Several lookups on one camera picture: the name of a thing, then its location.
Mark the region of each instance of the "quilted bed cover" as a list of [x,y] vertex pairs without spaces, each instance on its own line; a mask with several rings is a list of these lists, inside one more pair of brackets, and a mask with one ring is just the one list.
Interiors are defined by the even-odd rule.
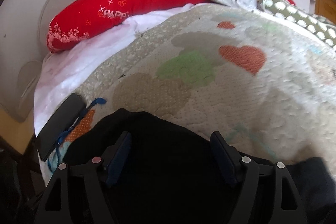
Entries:
[[273,162],[321,156],[336,178],[333,51],[283,21],[206,4],[143,32],[75,90],[88,104],[96,97],[107,103],[70,134],[63,155],[104,116],[125,108],[206,139],[219,131],[229,145]]

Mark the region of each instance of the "silver bolt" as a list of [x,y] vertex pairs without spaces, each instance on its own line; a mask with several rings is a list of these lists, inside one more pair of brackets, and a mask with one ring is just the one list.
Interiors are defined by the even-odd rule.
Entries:
[[61,164],[58,166],[58,169],[63,170],[63,169],[65,169],[66,167],[67,167],[67,164],[65,164],[65,163],[61,163]]
[[280,162],[277,162],[277,167],[279,167],[280,169],[283,169],[285,168],[285,165],[280,161]]
[[98,163],[100,163],[100,162],[101,162],[101,157],[94,157],[94,158],[92,159],[92,162],[93,162],[94,164],[98,164]]
[[251,159],[249,157],[242,157],[241,160],[246,164],[251,162]]

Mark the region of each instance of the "red heart print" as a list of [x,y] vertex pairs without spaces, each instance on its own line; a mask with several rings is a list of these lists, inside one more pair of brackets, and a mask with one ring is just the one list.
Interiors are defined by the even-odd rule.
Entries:
[[221,46],[219,54],[228,60],[247,70],[248,72],[256,75],[266,62],[266,55],[263,51],[253,46]]
[[234,25],[230,21],[222,21],[217,25],[217,27],[222,29],[234,29],[236,25]]

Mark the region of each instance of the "blue strap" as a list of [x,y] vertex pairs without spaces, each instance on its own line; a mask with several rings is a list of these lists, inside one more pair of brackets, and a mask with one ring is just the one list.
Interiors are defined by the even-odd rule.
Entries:
[[54,173],[57,166],[59,165],[59,161],[61,159],[61,154],[59,152],[59,146],[63,143],[63,141],[65,140],[65,138],[71,133],[71,131],[73,131],[73,129],[81,122],[81,120],[85,117],[85,115],[89,112],[89,110],[94,107],[96,104],[99,105],[103,105],[106,103],[106,100],[103,98],[95,98],[93,100],[93,102],[87,107],[85,108],[78,116],[78,118],[76,119],[76,121],[74,122],[74,124],[72,126],[70,126],[70,128],[66,131],[63,131],[57,138],[57,141],[55,142],[55,148],[56,148],[56,157],[57,157],[57,165],[55,167],[55,169],[53,169],[51,167],[51,163],[49,161],[48,158],[48,169],[51,173]]

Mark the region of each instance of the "white bed sheet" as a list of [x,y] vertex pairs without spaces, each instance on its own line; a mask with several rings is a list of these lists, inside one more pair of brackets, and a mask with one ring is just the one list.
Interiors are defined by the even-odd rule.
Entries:
[[81,41],[70,51],[46,56],[34,97],[35,135],[38,136],[56,107],[101,63],[131,44],[137,33],[155,27],[194,6],[186,4],[183,7],[129,17],[121,25]]

